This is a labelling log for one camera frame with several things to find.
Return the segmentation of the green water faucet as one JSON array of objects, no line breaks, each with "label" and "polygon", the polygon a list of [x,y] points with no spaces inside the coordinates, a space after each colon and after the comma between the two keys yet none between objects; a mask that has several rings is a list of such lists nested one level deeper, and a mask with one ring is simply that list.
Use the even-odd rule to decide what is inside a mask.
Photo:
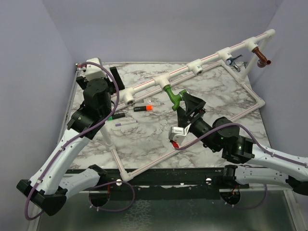
[{"label": "green water faucet", "polygon": [[169,99],[173,103],[173,111],[176,111],[178,109],[178,107],[180,106],[180,102],[184,100],[184,94],[188,93],[186,90],[182,90],[178,94],[174,94],[170,85],[166,85],[163,90],[167,93]]}]

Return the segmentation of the white pvc pipe frame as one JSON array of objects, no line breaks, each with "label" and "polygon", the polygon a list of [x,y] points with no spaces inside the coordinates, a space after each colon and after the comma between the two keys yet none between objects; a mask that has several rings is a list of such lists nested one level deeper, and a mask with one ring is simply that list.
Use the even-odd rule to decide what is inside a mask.
[{"label": "white pvc pipe frame", "polygon": [[139,84],[135,87],[130,87],[125,90],[121,90],[119,94],[112,96],[112,99],[119,101],[117,110],[120,110],[130,105],[133,105],[135,102],[141,99],[154,96],[155,94],[164,91],[163,88],[166,85],[170,85],[171,87],[173,87],[193,77],[199,76],[203,72],[207,72],[213,68],[222,66],[256,102],[255,105],[249,107],[242,113],[232,117],[231,121],[235,122],[240,118],[248,115],[249,113],[265,105],[265,101],[261,97],[259,97],[252,90],[251,86],[245,81],[246,78],[248,77],[248,73],[252,69],[252,65],[258,62],[258,57],[255,54],[253,55],[253,58],[248,63],[247,68],[243,71],[241,75],[235,73],[232,66],[226,65],[225,62],[227,59],[232,57],[231,53],[233,51],[237,51],[244,47],[248,48],[250,52],[252,52],[253,48],[259,47],[260,51],[262,52],[262,50],[266,47],[266,45],[268,44],[268,42],[270,41],[271,37],[274,34],[275,30],[270,29],[261,35],[248,38],[239,44],[221,49],[210,56],[194,60],[186,64],[184,67],[181,67],[180,69],[177,69],[173,72],[162,73],[161,75],[153,77],[151,80]]}]

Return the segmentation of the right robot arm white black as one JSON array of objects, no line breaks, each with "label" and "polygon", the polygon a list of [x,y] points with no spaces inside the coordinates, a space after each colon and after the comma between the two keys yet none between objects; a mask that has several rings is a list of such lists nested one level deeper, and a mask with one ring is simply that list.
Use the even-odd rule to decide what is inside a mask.
[{"label": "right robot arm white black", "polygon": [[308,159],[286,154],[261,145],[247,128],[226,117],[213,125],[203,120],[205,101],[188,93],[183,94],[185,108],[177,109],[178,128],[190,132],[196,139],[178,147],[179,141],[171,137],[176,150],[186,149],[198,141],[213,152],[221,152],[228,162],[221,183],[226,188],[249,183],[280,185],[301,195],[308,194]]}]

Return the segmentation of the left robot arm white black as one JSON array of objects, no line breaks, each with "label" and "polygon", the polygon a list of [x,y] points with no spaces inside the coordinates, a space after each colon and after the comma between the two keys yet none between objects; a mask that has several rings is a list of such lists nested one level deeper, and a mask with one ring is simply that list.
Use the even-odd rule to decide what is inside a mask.
[{"label": "left robot arm white black", "polygon": [[27,197],[27,204],[34,203],[49,216],[59,212],[73,195],[92,187],[101,190],[106,185],[107,173],[97,165],[67,179],[64,174],[114,114],[118,101],[113,102],[111,95],[125,86],[116,67],[110,67],[107,75],[78,77],[77,83],[83,89],[84,100],[72,114],[62,138],[42,167],[16,186]]}]

